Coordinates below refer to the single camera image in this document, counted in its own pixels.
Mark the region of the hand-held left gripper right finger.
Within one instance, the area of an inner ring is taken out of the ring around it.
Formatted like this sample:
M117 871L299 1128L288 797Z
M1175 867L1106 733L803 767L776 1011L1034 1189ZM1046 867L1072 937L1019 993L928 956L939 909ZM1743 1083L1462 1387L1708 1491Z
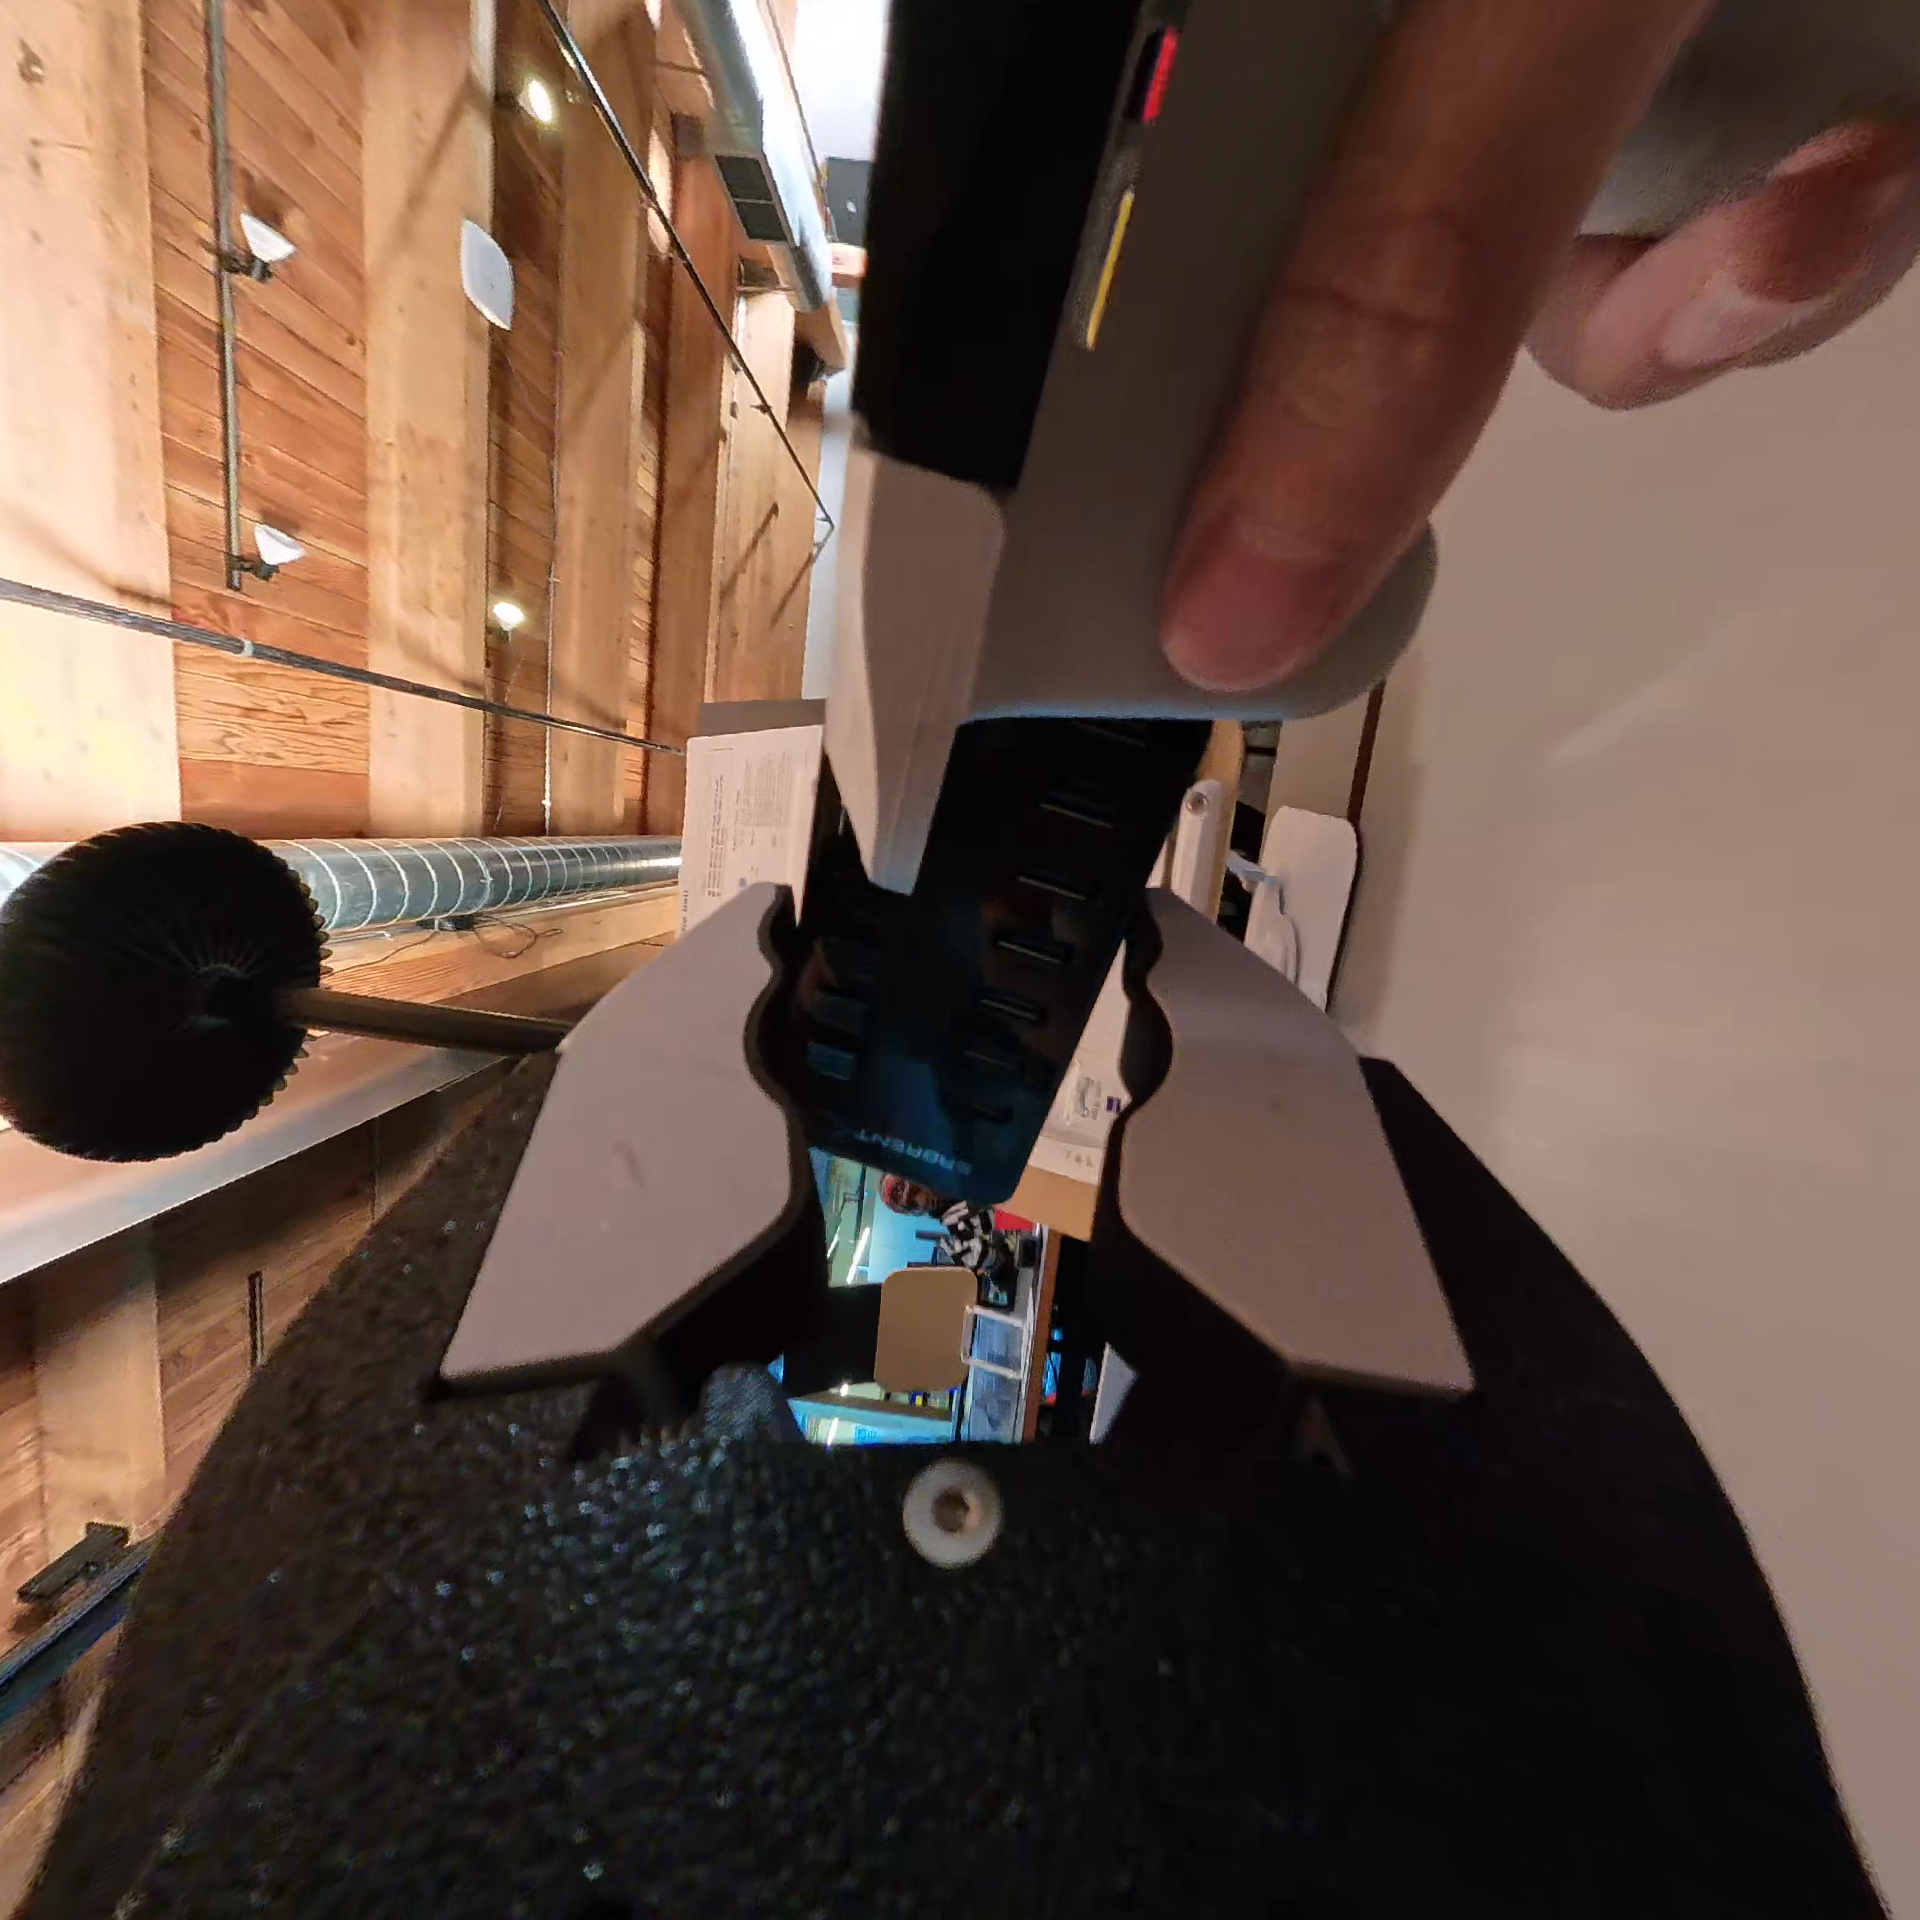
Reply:
M1163 886L1119 967L1124 1107L1094 1246L1315 1382L1456 1401L1474 1375L1359 1056Z

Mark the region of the metal air duct with vent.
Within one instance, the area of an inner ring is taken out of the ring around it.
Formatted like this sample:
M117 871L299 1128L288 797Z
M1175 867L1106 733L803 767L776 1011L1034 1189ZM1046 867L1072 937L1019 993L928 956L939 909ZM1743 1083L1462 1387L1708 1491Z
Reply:
M763 3L677 3L711 94L707 150L800 312L832 305L832 241L800 94Z

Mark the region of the person's right hand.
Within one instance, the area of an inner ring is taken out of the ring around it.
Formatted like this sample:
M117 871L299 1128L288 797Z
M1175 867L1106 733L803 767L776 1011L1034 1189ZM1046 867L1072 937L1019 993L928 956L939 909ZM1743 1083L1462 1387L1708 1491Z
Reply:
M1655 241L1579 236L1709 16L1407 4L1275 277L1168 565L1162 643L1206 691L1295 684L1470 460L1520 356L1608 412L1798 358L1916 260L1916 112L1818 129Z

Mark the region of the white rounded panel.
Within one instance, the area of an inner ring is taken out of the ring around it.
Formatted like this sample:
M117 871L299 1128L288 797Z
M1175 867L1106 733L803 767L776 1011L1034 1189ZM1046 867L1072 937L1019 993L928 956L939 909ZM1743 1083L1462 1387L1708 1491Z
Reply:
M1168 889L1212 921L1222 885L1239 885L1247 951L1326 1013L1359 867L1356 828L1330 814L1279 805L1264 815L1254 856L1231 852L1229 840L1227 787L1195 782L1168 838Z

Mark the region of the black usb hub tower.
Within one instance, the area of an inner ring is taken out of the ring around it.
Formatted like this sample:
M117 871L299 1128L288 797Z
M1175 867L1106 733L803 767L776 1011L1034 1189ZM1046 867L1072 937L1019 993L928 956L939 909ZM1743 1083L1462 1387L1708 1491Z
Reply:
M1191 718L1003 718L950 747L919 876L818 825L760 1056L807 1141L1013 1195L1208 742Z

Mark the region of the black pleated round fixture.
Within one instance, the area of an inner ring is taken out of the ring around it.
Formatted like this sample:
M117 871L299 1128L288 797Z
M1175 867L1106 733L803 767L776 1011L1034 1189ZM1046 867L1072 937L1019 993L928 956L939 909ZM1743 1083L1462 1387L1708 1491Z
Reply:
M2 1116L79 1160L212 1144L312 1033L520 1057L571 1024L328 987L319 909L264 845L141 823L61 847L4 901Z

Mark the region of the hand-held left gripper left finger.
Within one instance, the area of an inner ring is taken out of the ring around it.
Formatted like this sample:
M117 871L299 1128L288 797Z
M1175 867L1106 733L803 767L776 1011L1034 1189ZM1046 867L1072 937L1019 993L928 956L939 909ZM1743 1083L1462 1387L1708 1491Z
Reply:
M760 1057L794 927L786 886L747 885L559 1046L439 1365L448 1391L620 1380L694 1404L808 1329L824 1216Z

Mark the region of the cardboard box white label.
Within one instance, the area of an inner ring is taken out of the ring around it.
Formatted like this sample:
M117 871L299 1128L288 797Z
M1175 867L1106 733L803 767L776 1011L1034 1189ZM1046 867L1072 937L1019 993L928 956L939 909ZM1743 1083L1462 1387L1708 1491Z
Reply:
M1011 1208L1051 1232L1091 1241L1116 1120L1128 1094L1119 1039L1088 1036L1039 1127Z

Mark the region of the white paper sign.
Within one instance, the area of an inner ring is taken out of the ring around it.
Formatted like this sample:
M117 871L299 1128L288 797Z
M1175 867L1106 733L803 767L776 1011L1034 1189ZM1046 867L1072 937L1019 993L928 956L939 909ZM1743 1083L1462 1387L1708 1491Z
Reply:
M687 742L679 937L757 881L782 885L803 909L822 766L818 719Z

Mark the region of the silver ventilation duct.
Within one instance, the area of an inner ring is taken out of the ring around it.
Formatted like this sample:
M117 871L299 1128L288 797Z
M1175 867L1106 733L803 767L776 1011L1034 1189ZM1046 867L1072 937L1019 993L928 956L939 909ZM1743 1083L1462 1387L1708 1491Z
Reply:
M679 837L319 838L258 844L199 823L4 845L4 957L168 957L315 967L339 935L445 927L578 905L682 876Z

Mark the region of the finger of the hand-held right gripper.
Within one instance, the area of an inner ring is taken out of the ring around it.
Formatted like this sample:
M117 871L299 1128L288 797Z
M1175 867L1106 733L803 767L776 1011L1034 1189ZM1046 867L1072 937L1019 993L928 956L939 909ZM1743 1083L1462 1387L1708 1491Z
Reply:
M996 496L848 452L822 744L870 881L912 894L957 729L974 713L1003 518Z

